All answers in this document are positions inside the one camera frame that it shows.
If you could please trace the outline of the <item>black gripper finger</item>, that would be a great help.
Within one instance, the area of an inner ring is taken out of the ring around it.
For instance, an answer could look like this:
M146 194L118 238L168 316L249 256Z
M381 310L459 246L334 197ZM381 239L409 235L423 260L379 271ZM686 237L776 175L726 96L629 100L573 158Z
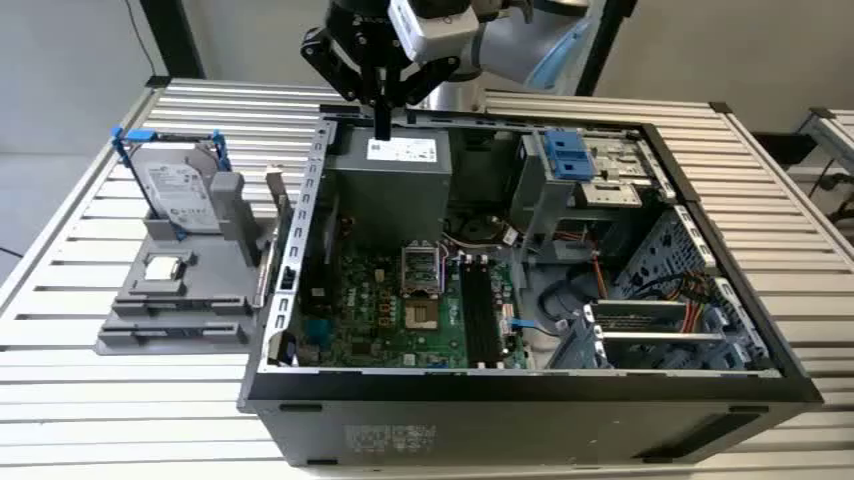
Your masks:
M451 77L459 68L461 58L450 56L426 62L405 79L403 62L395 61L386 67L383 86L383 139L391 138L391 116L395 108L415 105Z
M379 67L369 55L369 36L357 30L346 34L343 40L345 43L335 40L329 28L313 28L306 32L301 54L339 95L373 108L374 138L383 140L385 100Z

